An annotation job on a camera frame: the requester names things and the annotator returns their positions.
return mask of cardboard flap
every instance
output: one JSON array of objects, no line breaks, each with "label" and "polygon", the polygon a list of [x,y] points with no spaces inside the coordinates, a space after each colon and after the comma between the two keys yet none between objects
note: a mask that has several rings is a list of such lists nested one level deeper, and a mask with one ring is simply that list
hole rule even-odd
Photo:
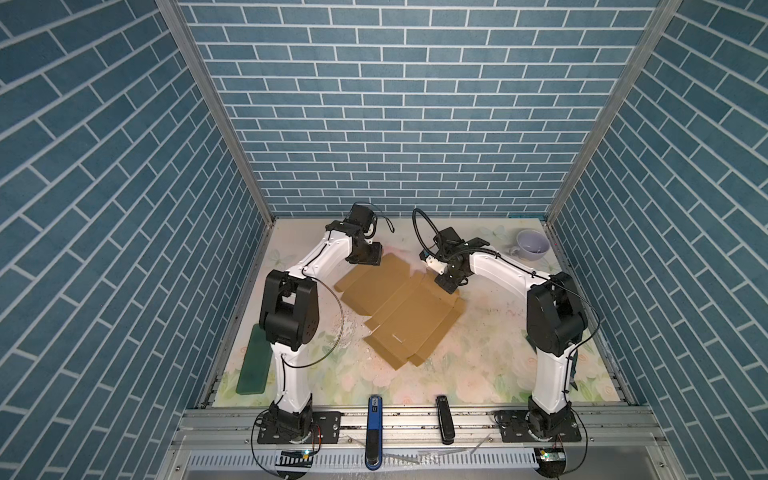
[{"label": "cardboard flap", "polygon": [[384,359],[385,362],[387,362],[393,369],[397,370],[401,366],[406,364],[405,360],[398,359],[396,356],[391,354],[384,345],[379,343],[379,341],[372,336],[367,336],[363,338],[363,340],[368,343],[374,352],[379,354],[380,357]]},{"label": "cardboard flap", "polygon": [[400,288],[389,297],[389,300],[371,318],[366,320],[366,326],[371,330],[375,330],[384,323],[397,310],[400,304],[405,302],[413,291],[419,287],[423,277],[424,273],[416,272],[411,278],[401,282]]},{"label": "cardboard flap", "polygon": [[466,307],[467,304],[463,299],[456,299],[456,303],[454,303],[453,308],[450,312],[448,312],[448,315],[445,316],[435,331],[432,332],[432,335],[429,336],[429,338],[422,344],[416,353],[410,356],[409,360],[412,364],[420,366],[426,362],[429,356],[432,355],[432,353],[437,348],[437,345],[439,345],[442,339],[445,338],[445,335],[451,329],[453,324],[456,323],[456,320],[458,320],[462,313],[465,312]]},{"label": "cardboard flap", "polygon": [[407,279],[411,267],[394,253],[382,257],[378,266],[358,265],[336,282],[334,289],[343,292],[341,300],[355,313],[371,316]]},{"label": "cardboard flap", "polygon": [[370,316],[364,340],[395,370],[408,361],[423,364],[465,310],[458,291],[445,292],[433,272],[410,272],[389,253],[381,265],[358,265],[334,286],[344,303]]}]

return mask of black mounting plate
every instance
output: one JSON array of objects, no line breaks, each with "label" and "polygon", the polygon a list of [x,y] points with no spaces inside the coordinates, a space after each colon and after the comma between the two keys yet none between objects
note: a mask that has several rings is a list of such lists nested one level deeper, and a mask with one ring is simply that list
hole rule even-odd
[{"label": "black mounting plate", "polygon": [[[320,427],[323,443],[339,443],[341,412],[312,412],[312,422]],[[290,445],[287,439],[277,434],[277,424],[274,422],[264,422],[261,425],[257,442],[259,445]],[[311,443],[312,436],[310,435],[303,444]]]},{"label": "black mounting plate", "polygon": [[[504,443],[552,441],[551,439],[537,439],[531,434],[528,420],[526,419],[527,415],[528,410],[498,410],[495,412],[496,422],[501,424],[499,428],[502,431],[502,441]],[[579,432],[573,412],[568,412],[568,416],[562,422],[559,435],[560,440],[563,442],[581,441],[581,433]]]}]

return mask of black cable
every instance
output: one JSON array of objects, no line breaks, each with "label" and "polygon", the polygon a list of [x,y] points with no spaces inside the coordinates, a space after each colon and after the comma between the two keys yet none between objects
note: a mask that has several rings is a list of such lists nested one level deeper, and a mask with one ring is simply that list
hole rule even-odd
[{"label": "black cable", "polygon": [[283,397],[286,395],[286,361],[283,359],[283,356],[280,355],[280,362],[283,364],[283,394],[280,396],[280,398],[275,402],[275,405],[279,405],[280,402],[283,401]]},{"label": "black cable", "polygon": [[355,205],[370,205],[371,207],[376,208],[379,212],[381,212],[381,215],[379,215],[379,216],[381,218],[383,218],[384,220],[386,220],[386,225],[387,225],[387,227],[389,227],[389,231],[392,232],[392,233],[395,233],[395,225],[392,223],[392,221],[389,219],[389,217],[386,216],[386,212],[384,210],[382,210],[382,208],[379,205],[372,204],[370,202],[355,202],[354,204],[352,204],[353,207]]},{"label": "black cable", "polygon": [[[331,239],[331,232],[329,231],[328,232],[327,240],[330,240],[330,239]],[[339,300],[339,297],[336,295],[336,292],[334,292],[333,289],[331,289],[329,286],[327,286],[322,280],[320,280],[318,278],[315,278],[314,276],[310,276],[310,275],[307,275],[306,273],[304,273],[304,269],[306,269],[309,265],[311,265],[312,262],[314,262],[317,259],[317,257],[319,257],[323,253],[323,251],[326,249],[327,246],[328,246],[328,243],[323,245],[323,248],[320,249],[320,252],[318,252],[317,255],[315,255],[315,257],[313,257],[309,262],[306,263],[305,266],[302,267],[301,274],[304,275],[306,278],[311,278],[312,280],[315,280],[316,282],[319,282],[321,285],[323,285],[326,288],[326,290],[331,292],[331,295],[333,295],[333,298],[336,299],[336,302],[339,304],[339,311],[341,312],[341,328],[339,329],[339,336],[336,338],[336,342],[331,347],[331,350],[329,350],[328,353],[326,353],[325,355],[320,357],[319,360],[316,360],[316,361],[314,361],[312,363],[307,363],[306,365],[300,365],[300,366],[291,365],[290,363],[288,363],[285,360],[283,360],[283,367],[284,366],[289,366],[292,369],[305,369],[305,368],[311,367],[313,365],[317,365],[318,363],[322,362],[324,359],[328,358],[328,356],[331,353],[333,353],[333,350],[335,350],[336,346],[339,345],[339,342],[341,341],[341,336],[344,333],[344,309],[343,309],[343,307],[341,305],[341,300]]]},{"label": "black cable", "polygon": [[429,226],[432,227],[432,230],[435,232],[437,243],[437,251],[442,252],[442,240],[440,238],[440,230],[435,227],[434,222],[432,222],[432,219],[427,216],[427,214],[424,213],[424,210],[420,208],[414,208],[413,212],[411,213],[411,220],[413,220],[413,231],[416,233],[416,238],[419,239],[419,244],[421,244],[422,248],[425,252],[432,255],[437,260],[445,261],[437,256],[437,253],[433,253],[429,248],[427,248],[427,244],[424,243],[424,240],[422,239],[422,235],[419,232],[419,225],[416,223],[416,214],[419,214],[421,217],[424,218],[424,220],[427,220],[427,223],[429,223]]},{"label": "black cable", "polygon": [[[543,277],[541,275],[538,275],[536,273],[536,270],[527,270],[527,269],[525,269],[525,268],[523,268],[523,267],[521,267],[519,265],[515,265],[514,263],[512,263],[512,262],[506,260],[504,257],[502,257],[500,252],[498,252],[496,250],[490,250],[490,249],[487,249],[487,248],[467,248],[467,249],[464,249],[464,250],[460,250],[460,251],[454,252],[452,255],[447,256],[443,261],[448,261],[451,258],[457,257],[458,255],[461,255],[463,253],[474,253],[474,252],[477,252],[477,253],[487,253],[489,255],[492,255],[492,256],[500,259],[502,262],[507,263],[510,266],[513,266],[514,268],[516,268],[518,270],[526,272],[527,274],[533,276],[534,278],[539,278],[539,279],[542,279],[542,280],[550,280],[553,283],[556,283],[552,279],[548,279],[548,278],[545,278],[545,277]],[[598,312],[598,309],[596,309],[594,307],[594,305],[589,303],[589,301],[587,301],[587,299],[585,299],[583,296],[579,295],[575,291],[573,291],[571,289],[568,289],[567,287],[565,287],[565,286],[563,286],[563,285],[561,285],[559,283],[556,283],[556,284],[560,288],[562,288],[563,290],[565,290],[565,291],[567,291],[569,293],[572,293],[573,295],[575,295],[579,299],[581,299],[582,302],[586,303],[592,309],[592,311],[594,312],[595,317],[598,319],[598,324],[596,325],[596,327],[594,328],[592,333],[587,337],[587,339],[579,342],[576,345],[576,347],[573,349],[573,351],[571,351],[571,354],[568,355],[568,358],[567,358],[566,363],[565,363],[566,376],[565,376],[565,379],[564,379],[562,392],[563,392],[563,400],[565,400],[565,402],[567,404],[570,404],[570,402],[568,401],[568,392],[569,392],[569,390],[568,390],[568,379],[570,378],[571,363],[573,362],[574,357],[578,354],[579,347],[583,346],[586,342],[589,342],[598,333],[598,331],[600,330],[600,327],[602,326],[603,319],[600,316],[600,314]],[[578,470],[584,464],[584,461],[587,459],[587,452],[588,452],[588,449],[589,449],[589,433],[587,432],[587,427],[584,425],[584,421],[581,419],[581,416],[573,408],[573,406],[571,406],[571,411],[576,415],[576,417],[578,418],[578,421],[581,423],[581,428],[584,430],[584,456],[581,457],[581,461],[578,463],[578,465],[576,465],[574,468],[572,468],[570,470],[567,470],[566,472],[561,473],[560,475],[565,475],[565,474],[572,473],[572,472],[575,472],[576,470]],[[494,416],[494,422],[497,425],[501,426],[501,424],[499,423],[499,421],[498,421],[496,416]]]},{"label": "black cable", "polygon": [[589,433],[587,433],[587,427],[584,426],[584,421],[581,420],[581,415],[579,415],[578,412],[573,409],[573,407],[571,407],[571,411],[576,414],[576,418],[578,419],[579,423],[581,423],[581,428],[584,430],[584,455],[581,457],[581,461],[578,463],[578,465],[571,468],[570,470],[566,470],[565,472],[562,472],[560,475],[566,475],[568,473],[576,472],[584,464],[584,460],[587,459],[587,451],[589,450]]},{"label": "black cable", "polygon": [[267,470],[264,465],[261,465],[259,460],[256,458],[256,452],[253,450],[253,431],[256,430],[256,425],[259,422],[259,419],[263,419],[263,415],[267,412],[267,410],[264,410],[259,415],[256,415],[256,418],[253,419],[253,426],[250,429],[250,454],[253,456],[253,461],[258,465],[262,470],[264,470],[266,473],[277,477],[277,478],[283,478],[280,476],[280,474],[277,473],[277,470],[275,472],[272,472],[271,470]]},{"label": "black cable", "polygon": [[329,356],[331,353],[333,353],[333,350],[335,350],[335,349],[336,349],[336,346],[338,346],[338,345],[339,345],[339,342],[341,341],[341,337],[342,337],[342,335],[344,334],[344,308],[342,307],[342,305],[341,305],[341,300],[339,300],[339,297],[336,295],[336,292],[334,292],[334,291],[333,291],[333,290],[332,290],[332,289],[331,289],[329,286],[327,286],[327,285],[326,285],[326,284],[325,284],[325,283],[324,283],[322,280],[320,280],[320,279],[318,279],[318,278],[315,278],[314,276],[309,276],[309,275],[306,275],[306,274],[305,274],[305,276],[306,276],[307,278],[311,278],[312,280],[315,280],[315,281],[317,281],[317,282],[320,282],[320,284],[321,284],[321,285],[323,285],[323,286],[326,288],[326,290],[328,290],[329,292],[331,292],[331,295],[333,295],[333,298],[335,298],[335,299],[336,299],[336,302],[339,304],[339,311],[341,312],[341,327],[339,328],[339,336],[337,336],[337,337],[336,337],[336,341],[334,342],[334,344],[333,344],[333,346],[331,347],[331,349],[330,349],[330,350],[328,350],[328,353],[326,353],[325,355],[321,356],[321,357],[320,357],[318,360],[315,360],[315,361],[314,361],[314,362],[312,362],[312,363],[307,363],[306,365],[299,365],[299,366],[291,365],[290,363],[283,361],[283,362],[285,363],[285,365],[286,365],[286,366],[289,366],[289,367],[290,367],[290,368],[292,368],[292,369],[305,369],[305,368],[308,368],[308,367],[311,367],[311,366],[317,365],[318,363],[320,363],[320,362],[322,362],[323,360],[327,359],[327,358],[328,358],[328,356]]}]

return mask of metal rail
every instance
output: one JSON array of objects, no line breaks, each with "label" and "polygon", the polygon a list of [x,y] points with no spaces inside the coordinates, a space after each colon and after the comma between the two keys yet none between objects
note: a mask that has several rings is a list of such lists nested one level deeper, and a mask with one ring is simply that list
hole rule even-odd
[{"label": "metal rail", "polygon": [[[452,406],[456,440],[450,448],[474,447],[490,435],[481,448],[503,446],[535,447],[550,442],[504,444],[492,413],[498,409],[526,409],[525,405]],[[646,406],[575,406],[588,432],[590,445],[666,445],[654,414]],[[187,410],[171,442],[171,450],[250,449],[247,442],[253,420],[262,409]],[[340,442],[328,449],[357,449],[366,437],[366,407],[321,407],[316,411],[342,413]],[[446,448],[439,433],[434,406],[392,406],[384,410],[384,441],[392,448]],[[254,445],[274,449],[274,445]]]}]

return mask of black joint motor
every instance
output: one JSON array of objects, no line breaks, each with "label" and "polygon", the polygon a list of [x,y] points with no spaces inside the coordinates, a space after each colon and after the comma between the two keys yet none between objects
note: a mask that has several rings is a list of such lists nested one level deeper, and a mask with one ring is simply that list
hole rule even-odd
[{"label": "black joint motor", "polygon": [[[472,252],[462,253],[462,250],[490,245],[482,238],[477,237],[465,242],[456,233],[456,230],[453,230],[453,227],[440,230],[439,235],[435,235],[433,240],[438,247],[438,260],[448,264],[445,267],[445,272],[435,278],[435,283],[447,293],[454,293],[457,288],[466,285],[467,279],[472,275],[472,268],[469,265],[469,256]],[[422,251],[419,258],[425,261],[428,255]]]},{"label": "black joint motor", "polygon": [[[293,304],[285,301],[294,293]],[[296,352],[315,336],[319,322],[314,280],[296,278],[279,270],[267,274],[259,317],[259,327],[266,333],[267,341],[288,345]]]},{"label": "black joint motor", "polygon": [[382,244],[368,242],[376,232],[377,216],[373,210],[354,204],[344,220],[334,220],[326,225],[326,231],[338,231],[352,239],[352,252],[346,261],[353,265],[379,265],[382,262]]},{"label": "black joint motor", "polygon": [[581,299],[568,290],[575,292],[576,282],[560,272],[528,291],[528,335],[536,348],[555,356],[563,355],[571,343],[580,342],[587,328]]}]

